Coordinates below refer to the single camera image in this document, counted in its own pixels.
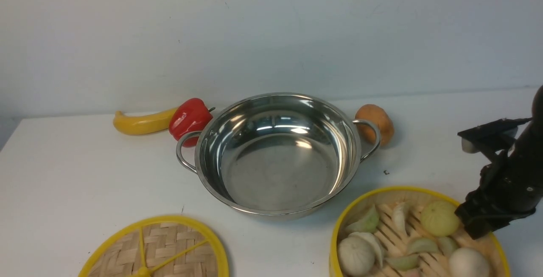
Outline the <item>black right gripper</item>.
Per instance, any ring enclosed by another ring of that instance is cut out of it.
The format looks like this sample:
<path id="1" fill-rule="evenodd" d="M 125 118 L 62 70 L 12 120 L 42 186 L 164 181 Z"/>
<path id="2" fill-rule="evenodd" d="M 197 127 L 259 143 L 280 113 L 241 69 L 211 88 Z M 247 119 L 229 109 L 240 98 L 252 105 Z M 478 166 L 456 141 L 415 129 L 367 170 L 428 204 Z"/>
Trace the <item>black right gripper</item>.
<path id="1" fill-rule="evenodd" d="M 481 170 L 479 187 L 469 192 L 455 214 L 474 240 L 530 217 L 542 199 L 542 154 L 504 151 Z"/>

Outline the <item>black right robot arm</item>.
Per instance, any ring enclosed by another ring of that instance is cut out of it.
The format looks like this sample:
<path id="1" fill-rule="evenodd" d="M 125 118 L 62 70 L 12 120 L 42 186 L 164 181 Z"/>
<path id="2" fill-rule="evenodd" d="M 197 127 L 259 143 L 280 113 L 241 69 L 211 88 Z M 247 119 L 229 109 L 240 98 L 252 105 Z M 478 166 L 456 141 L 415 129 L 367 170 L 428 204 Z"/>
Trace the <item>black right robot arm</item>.
<path id="1" fill-rule="evenodd" d="M 529 118 L 502 118 L 461 132 L 466 153 L 489 160 L 479 186 L 455 211 L 474 240 L 530 217 L 543 196 L 543 95 L 539 88 Z"/>

